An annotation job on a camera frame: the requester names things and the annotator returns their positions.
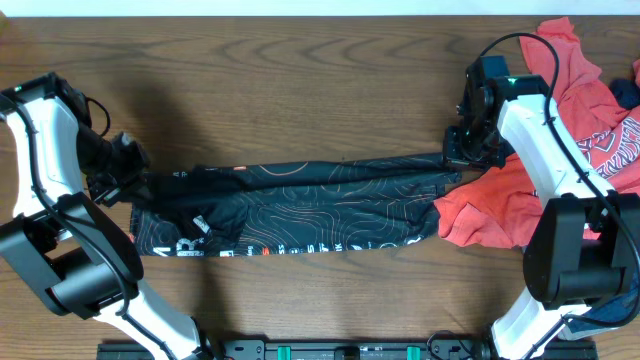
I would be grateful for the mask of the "black orange-patterned jersey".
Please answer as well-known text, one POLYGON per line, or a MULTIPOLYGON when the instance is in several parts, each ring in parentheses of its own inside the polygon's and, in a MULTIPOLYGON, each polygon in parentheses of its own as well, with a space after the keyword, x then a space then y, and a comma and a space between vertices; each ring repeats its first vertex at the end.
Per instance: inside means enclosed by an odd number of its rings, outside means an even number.
POLYGON ((460 181, 440 154, 351 162, 198 166, 146 176, 132 207, 141 255, 239 257, 396 248, 438 230, 436 199, 460 181))

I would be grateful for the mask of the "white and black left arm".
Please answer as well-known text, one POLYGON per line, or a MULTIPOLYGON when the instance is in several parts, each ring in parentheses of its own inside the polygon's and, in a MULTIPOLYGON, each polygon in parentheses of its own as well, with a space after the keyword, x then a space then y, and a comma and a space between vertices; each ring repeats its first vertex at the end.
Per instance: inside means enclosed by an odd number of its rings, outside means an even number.
POLYGON ((103 212, 148 200, 149 160, 127 134, 92 128, 93 100, 54 72, 1 93, 18 158, 13 218, 1 255, 52 313, 109 324, 154 359, 221 359, 197 322, 144 279, 128 235, 103 212))

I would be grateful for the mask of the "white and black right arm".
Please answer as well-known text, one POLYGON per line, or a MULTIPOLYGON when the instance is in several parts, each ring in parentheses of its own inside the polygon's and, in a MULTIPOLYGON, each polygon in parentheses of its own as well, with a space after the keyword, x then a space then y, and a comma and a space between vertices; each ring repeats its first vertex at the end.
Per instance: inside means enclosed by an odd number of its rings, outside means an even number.
POLYGON ((443 161, 486 171, 506 164, 513 148, 543 207, 523 258, 526 287, 472 359, 576 359, 557 346, 569 324, 627 294, 639 272, 639 251, 627 226, 639 212, 635 194, 619 194, 582 155, 564 127, 553 85, 539 75, 513 76, 502 56, 480 56, 466 70, 460 125, 445 132, 443 161))

